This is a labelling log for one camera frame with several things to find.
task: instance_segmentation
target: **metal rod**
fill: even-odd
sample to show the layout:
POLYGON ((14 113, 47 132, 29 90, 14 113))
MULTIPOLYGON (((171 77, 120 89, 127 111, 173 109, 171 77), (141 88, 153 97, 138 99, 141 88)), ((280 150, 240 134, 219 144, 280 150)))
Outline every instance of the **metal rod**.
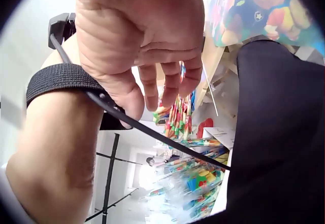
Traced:
POLYGON ((105 210, 103 209, 103 210, 101 210, 101 211, 99 211, 99 212, 97 212, 96 214, 94 214, 94 215, 92 215, 92 216, 90 216, 90 217, 88 217, 87 219, 86 219, 86 221, 85 222, 87 222, 87 221, 89 221, 89 220, 91 220, 91 219, 93 219, 93 218, 95 218, 96 216, 98 216, 98 215, 100 215, 101 213, 103 213, 104 211, 106 211, 107 212, 107 210, 109 209, 109 208, 111 208, 111 207, 113 207, 113 206, 116 206, 116 204, 117 203, 119 203, 120 201, 122 201, 122 200, 124 200, 127 196, 130 196, 130 195, 132 195, 133 193, 134 193, 134 191, 135 190, 133 190, 131 193, 129 193, 129 194, 127 194, 127 195, 125 195, 122 199, 120 199, 120 200, 118 200, 118 201, 116 201, 115 203, 113 203, 113 204, 111 204, 110 206, 108 206, 105 210))
POLYGON ((106 211, 107 211, 109 208, 111 208, 112 206, 115 206, 115 205, 116 205, 117 203, 119 203, 120 201, 124 200, 127 196, 133 194, 133 192, 134 192, 135 190, 133 190, 133 191, 132 191, 131 193, 129 193, 128 195, 125 195, 122 199, 120 199, 120 200, 116 201, 115 203, 111 204, 110 206, 108 206, 107 209, 106 209, 106 211))
POLYGON ((108 174, 107 174, 107 181, 106 181, 106 188, 105 188, 105 193, 104 193, 104 204, 103 204, 103 219, 102 219, 102 224, 106 224, 107 220, 107 206, 108 206, 108 198, 109 198, 109 190, 110 190, 110 182, 112 180, 112 173, 113 173, 113 166, 114 166, 114 160, 115 160, 115 155, 116 155, 116 150, 117 150, 117 144, 119 142, 120 135, 115 134, 114 138, 114 144, 113 144, 113 149, 112 149, 112 156, 109 161, 109 167, 108 167, 108 174))
MULTIPOLYGON (((96 155, 99 155, 101 157, 106 157, 106 158, 109 158, 111 159, 112 157, 108 156, 108 155, 105 155, 105 154, 102 154, 102 153, 99 153, 99 152, 96 152, 96 155)), ((124 161, 124 162, 128 162, 128 163, 133 163, 133 164, 138 164, 138 165, 143 165, 141 163, 137 163, 137 162, 133 162, 133 161, 127 161, 127 160, 123 160, 123 159, 120 159, 120 158, 115 158, 115 160, 118 160, 118 161, 124 161)))

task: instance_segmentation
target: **black clip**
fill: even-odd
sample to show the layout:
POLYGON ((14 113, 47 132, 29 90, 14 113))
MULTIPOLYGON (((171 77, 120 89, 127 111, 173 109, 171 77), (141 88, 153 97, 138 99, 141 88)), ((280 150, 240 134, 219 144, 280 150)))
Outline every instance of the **black clip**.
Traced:
POLYGON ((76 32, 75 18, 75 13, 63 13, 50 19, 47 34, 49 48, 55 49, 50 39, 51 34, 54 34, 56 40, 62 45, 63 41, 76 32))

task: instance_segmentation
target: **toy packaging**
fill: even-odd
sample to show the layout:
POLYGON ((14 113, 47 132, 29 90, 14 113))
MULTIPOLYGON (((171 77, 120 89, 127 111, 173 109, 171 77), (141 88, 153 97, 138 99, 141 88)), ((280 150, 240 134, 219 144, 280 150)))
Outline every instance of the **toy packaging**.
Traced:
POLYGON ((205 0, 206 32, 216 46, 228 46, 250 37, 295 46, 310 46, 324 56, 324 40, 300 0, 205 0))
MULTIPOLYGON (((225 147, 215 147, 202 154, 221 162, 226 162, 229 156, 225 147)), ((160 217, 164 223, 185 224, 210 214, 224 171, 195 158, 183 158, 159 166, 157 174, 156 189, 145 197, 150 212, 147 223, 160 217), (159 171, 168 173, 161 177, 159 171)))

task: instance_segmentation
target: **black strap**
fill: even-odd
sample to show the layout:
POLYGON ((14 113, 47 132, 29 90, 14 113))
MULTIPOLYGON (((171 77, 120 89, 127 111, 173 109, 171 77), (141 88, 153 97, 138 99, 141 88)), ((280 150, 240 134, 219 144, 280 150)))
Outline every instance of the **black strap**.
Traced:
MULTIPOLYGON (((36 97, 52 92, 55 90, 78 89, 81 91, 91 91, 98 95, 105 94, 110 98, 103 87, 97 83, 89 74, 87 74, 81 66, 76 64, 55 64, 38 71, 30 80, 26 93, 27 107, 36 97)), ((123 108, 117 106, 111 99, 113 107, 119 108, 125 112, 123 108)), ((125 130, 121 122, 104 113, 100 130, 125 130)))

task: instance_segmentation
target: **white shelf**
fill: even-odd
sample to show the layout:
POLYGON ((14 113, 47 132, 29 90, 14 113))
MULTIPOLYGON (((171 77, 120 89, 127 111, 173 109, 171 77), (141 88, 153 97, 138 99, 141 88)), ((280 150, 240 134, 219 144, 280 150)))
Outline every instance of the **white shelf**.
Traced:
MULTIPOLYGON (((232 149, 229 152, 229 158, 227 162, 227 166, 231 165, 231 157, 232 157, 232 149)), ((223 210, 225 210, 226 204, 227 204, 227 186, 228 186, 228 178, 229 178, 229 171, 226 170, 224 173, 224 178, 221 183, 220 191, 218 193, 218 196, 216 198, 216 202, 212 208, 211 214, 214 215, 216 213, 219 213, 223 210)))

